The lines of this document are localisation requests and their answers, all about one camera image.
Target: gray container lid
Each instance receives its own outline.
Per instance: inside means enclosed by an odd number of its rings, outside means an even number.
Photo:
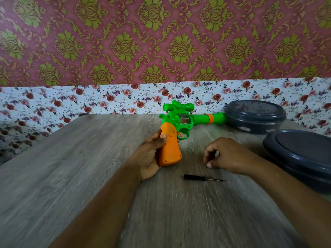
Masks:
[[[263,146],[294,170],[331,179],[331,138],[302,130],[269,133]]]
[[[259,100],[237,100],[225,108],[226,115],[251,123],[281,123],[286,111],[279,105]]]

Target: green toy gun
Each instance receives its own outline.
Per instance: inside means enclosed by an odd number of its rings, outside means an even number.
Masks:
[[[226,122],[225,113],[191,115],[194,104],[181,104],[175,100],[171,104],[164,104],[163,110],[168,114],[160,114],[162,118],[161,134],[167,135],[167,141],[159,154],[159,165],[168,166],[178,162],[182,158],[177,138],[186,139],[190,136],[190,130],[198,124],[223,124]]]

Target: gray wood grain surface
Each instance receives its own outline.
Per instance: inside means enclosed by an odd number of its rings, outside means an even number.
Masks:
[[[46,247],[160,124],[157,115],[84,115],[0,166],[0,247]],[[303,129],[291,121],[282,128]],[[220,136],[265,155],[263,135],[194,127],[180,142],[182,160],[138,188],[120,247],[304,247],[254,181],[205,168],[205,146]]]

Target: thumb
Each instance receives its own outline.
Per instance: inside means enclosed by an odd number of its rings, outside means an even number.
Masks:
[[[213,159],[206,164],[206,168],[215,169],[219,168],[219,160]]]
[[[165,134],[162,134],[159,139],[154,142],[151,142],[151,148],[154,150],[161,148],[166,143],[166,140],[167,136]]]

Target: toy gun barrel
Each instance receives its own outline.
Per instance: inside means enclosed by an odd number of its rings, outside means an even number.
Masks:
[[[204,115],[191,115],[194,120],[194,125],[199,124],[223,124],[226,122],[226,114],[222,112],[217,112],[214,114],[204,114]]]

